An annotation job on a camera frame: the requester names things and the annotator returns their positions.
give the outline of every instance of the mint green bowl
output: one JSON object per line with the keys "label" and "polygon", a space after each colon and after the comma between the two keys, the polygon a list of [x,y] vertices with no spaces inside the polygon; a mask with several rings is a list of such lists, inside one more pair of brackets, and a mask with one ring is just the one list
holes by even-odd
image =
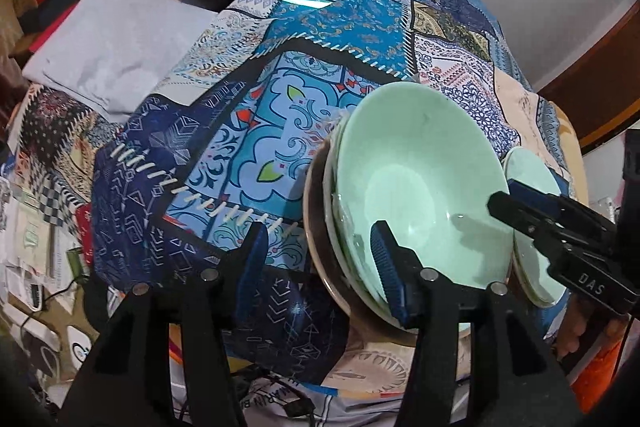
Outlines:
{"label": "mint green bowl", "polygon": [[430,87],[395,82],[358,105],[338,151],[337,225],[371,296],[386,298],[369,245],[385,219],[402,247],[456,283],[507,277],[513,229],[486,209],[508,192],[491,144],[469,115]]}

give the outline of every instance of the wire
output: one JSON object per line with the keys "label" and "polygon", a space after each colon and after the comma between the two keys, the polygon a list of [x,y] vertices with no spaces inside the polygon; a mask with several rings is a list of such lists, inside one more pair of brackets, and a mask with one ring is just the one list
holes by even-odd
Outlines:
{"label": "wire", "polygon": [[57,291],[55,293],[52,293],[51,295],[49,295],[49,297],[44,299],[42,301],[42,306],[40,307],[40,309],[32,311],[29,315],[27,315],[27,318],[20,325],[20,341],[22,341],[22,335],[24,333],[24,327],[27,324],[27,322],[29,322],[34,317],[34,315],[36,313],[41,312],[41,311],[44,310],[44,305],[47,303],[47,301],[50,301],[53,297],[57,297],[58,295],[62,295],[63,293],[68,292],[71,289],[71,286],[74,285],[74,283],[79,282],[81,280],[86,280],[86,279],[87,279],[86,275],[79,275],[77,277],[74,277],[74,279],[68,284],[68,286],[66,288],[64,288],[63,290]]}
{"label": "wire", "polygon": [[[273,383],[279,383],[282,387],[284,387],[285,389],[288,389],[293,394],[295,394],[298,397],[298,399],[303,401],[310,401],[310,398],[306,394],[302,393],[302,391],[296,389],[292,385],[289,385],[284,380],[281,380],[280,377],[278,377],[277,375],[274,375],[273,373],[271,373],[270,375],[267,375],[265,378],[267,378],[268,380],[271,380]],[[309,415],[307,415],[307,417],[309,418],[309,427],[316,427],[316,417],[314,415],[313,410],[309,413]]]}
{"label": "wire", "polygon": [[631,326],[633,325],[634,320],[635,319],[633,317],[631,317],[630,320],[629,320],[629,324],[626,325],[625,334],[622,337],[622,342],[620,343],[620,350],[618,352],[618,359],[616,360],[616,366],[615,366],[615,368],[613,370],[613,375],[614,376],[616,375],[616,373],[618,372],[618,370],[620,368],[619,367],[620,366],[620,361],[622,360],[622,353],[625,350],[626,339],[629,336],[629,331],[631,331]]}
{"label": "wire", "polygon": [[178,420],[182,421],[182,419],[184,418],[184,413],[186,412],[188,406],[189,406],[189,400],[185,399],[184,403],[182,404],[182,407],[180,407],[180,414],[178,415]]}

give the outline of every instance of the black cable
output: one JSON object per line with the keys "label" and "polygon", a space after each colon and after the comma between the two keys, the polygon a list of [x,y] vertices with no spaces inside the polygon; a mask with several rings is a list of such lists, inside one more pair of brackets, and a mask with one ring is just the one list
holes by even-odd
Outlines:
{"label": "black cable", "polygon": [[620,361],[622,360],[622,352],[625,350],[626,339],[629,336],[629,331],[631,331],[631,326],[633,325],[634,320],[635,319],[633,317],[631,317],[630,320],[629,320],[629,324],[626,325],[625,334],[622,337],[622,343],[620,344],[620,350],[618,352],[618,359],[616,360],[616,366],[613,369],[613,376],[614,377],[616,376],[616,373],[618,372],[618,369],[620,367]]}
{"label": "black cable", "polygon": [[[303,402],[305,403],[311,402],[311,399],[306,394],[302,393],[302,391],[297,390],[292,385],[289,385],[287,382],[281,380],[280,377],[278,377],[277,375],[274,375],[273,373],[271,373],[269,375],[266,375],[265,378],[267,378],[268,380],[271,380],[273,383],[279,383],[282,387],[284,387],[285,389],[288,389],[293,394],[295,394],[298,397],[298,399],[302,400]],[[315,410],[315,406],[313,406],[312,410],[307,415],[309,418],[309,427],[316,427],[316,417],[314,415],[314,410]]]}
{"label": "black cable", "polygon": [[[298,397],[298,400],[294,400],[293,402],[285,403],[284,405],[280,404],[281,407],[283,407],[283,409],[287,413],[287,416],[301,417],[306,415],[309,419],[309,427],[316,427],[316,417],[314,414],[316,406],[313,403],[313,401],[306,394],[302,393],[302,391],[299,391],[292,385],[289,385],[287,382],[281,380],[280,377],[275,373],[272,373],[268,369],[254,363],[252,365],[248,365],[247,367],[243,367],[242,369],[236,371],[235,373],[231,373],[231,377],[243,377],[249,383],[253,382],[254,380],[257,380],[258,378],[265,378],[269,380],[271,383],[280,384],[282,387],[284,387],[285,389],[293,393],[296,397]],[[257,391],[260,391],[263,387],[264,386],[260,387],[259,389],[255,389],[251,391],[249,394],[255,394]],[[300,409],[300,405],[305,407],[306,411],[308,411],[306,414],[304,413],[297,414],[299,411],[302,410]]]}
{"label": "black cable", "polygon": [[189,406],[189,400],[185,398],[184,403],[182,404],[182,407],[180,407],[180,414],[178,415],[178,420],[182,421],[182,419],[184,418],[184,413],[187,411],[188,406]]}
{"label": "black cable", "polygon": [[44,305],[47,303],[47,301],[50,301],[53,297],[57,297],[58,295],[62,295],[63,293],[68,292],[71,289],[71,286],[74,285],[74,283],[79,282],[81,280],[85,280],[85,279],[86,279],[86,275],[79,275],[77,277],[74,277],[74,279],[68,284],[66,288],[64,288],[63,290],[57,291],[55,293],[52,293],[51,295],[49,295],[49,297],[44,299],[42,301],[42,306],[40,307],[39,310],[32,311],[29,315],[27,315],[27,318],[20,325],[20,341],[22,341],[22,333],[27,322],[29,322],[36,313],[40,313],[41,311],[44,311]]}

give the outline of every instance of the light green plate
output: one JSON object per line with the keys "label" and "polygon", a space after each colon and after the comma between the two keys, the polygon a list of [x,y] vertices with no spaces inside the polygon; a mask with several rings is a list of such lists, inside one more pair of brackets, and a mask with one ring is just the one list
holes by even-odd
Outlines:
{"label": "light green plate", "polygon": [[337,163],[340,235],[371,296],[386,303],[369,245],[385,219],[423,266],[484,288],[505,280],[513,229],[491,217],[489,196],[507,191],[480,128],[456,103],[420,84],[379,87],[346,124]]}
{"label": "light green plate", "polygon": [[[560,195],[558,183],[545,163],[524,147],[514,147],[509,151],[504,159],[504,175],[508,180],[517,180],[545,194]],[[562,298],[566,288],[546,273],[549,260],[533,247],[532,238],[517,230],[515,242],[514,253],[520,264],[520,270],[516,273],[525,293],[538,307],[554,306]]]}

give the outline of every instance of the brown bowl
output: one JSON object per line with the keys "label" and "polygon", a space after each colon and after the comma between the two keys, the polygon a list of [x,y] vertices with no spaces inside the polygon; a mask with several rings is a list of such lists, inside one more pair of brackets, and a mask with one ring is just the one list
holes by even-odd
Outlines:
{"label": "brown bowl", "polygon": [[305,190],[302,198],[306,241],[316,271],[327,291],[349,316],[351,325],[365,341],[392,342],[414,347],[416,335],[396,328],[378,317],[346,283],[344,273],[335,258],[324,222],[324,203],[322,201],[322,177],[329,148],[329,140],[326,139],[316,151],[316,155],[306,172]]}

